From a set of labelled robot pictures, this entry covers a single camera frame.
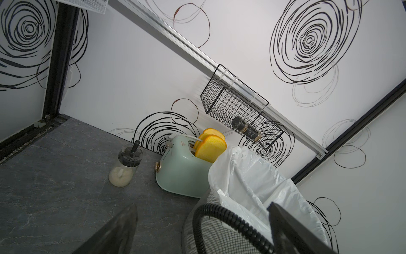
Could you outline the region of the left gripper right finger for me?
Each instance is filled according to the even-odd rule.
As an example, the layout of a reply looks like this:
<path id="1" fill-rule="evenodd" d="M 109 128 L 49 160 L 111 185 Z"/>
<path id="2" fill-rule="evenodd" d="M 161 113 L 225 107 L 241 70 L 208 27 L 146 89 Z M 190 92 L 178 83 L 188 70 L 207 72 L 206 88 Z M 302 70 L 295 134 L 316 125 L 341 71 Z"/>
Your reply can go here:
<path id="1" fill-rule="evenodd" d="M 276 254 L 334 253 L 281 205 L 272 202 L 267 210 Z"/>

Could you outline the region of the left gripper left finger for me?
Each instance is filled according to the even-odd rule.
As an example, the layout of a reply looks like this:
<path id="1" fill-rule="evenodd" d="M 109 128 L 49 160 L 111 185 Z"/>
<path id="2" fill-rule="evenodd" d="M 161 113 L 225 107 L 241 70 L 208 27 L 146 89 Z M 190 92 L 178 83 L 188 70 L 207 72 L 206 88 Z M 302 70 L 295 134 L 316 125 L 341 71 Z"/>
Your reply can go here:
<path id="1" fill-rule="evenodd" d="M 132 203 L 77 248 L 74 254 L 129 254 L 138 223 Z"/>

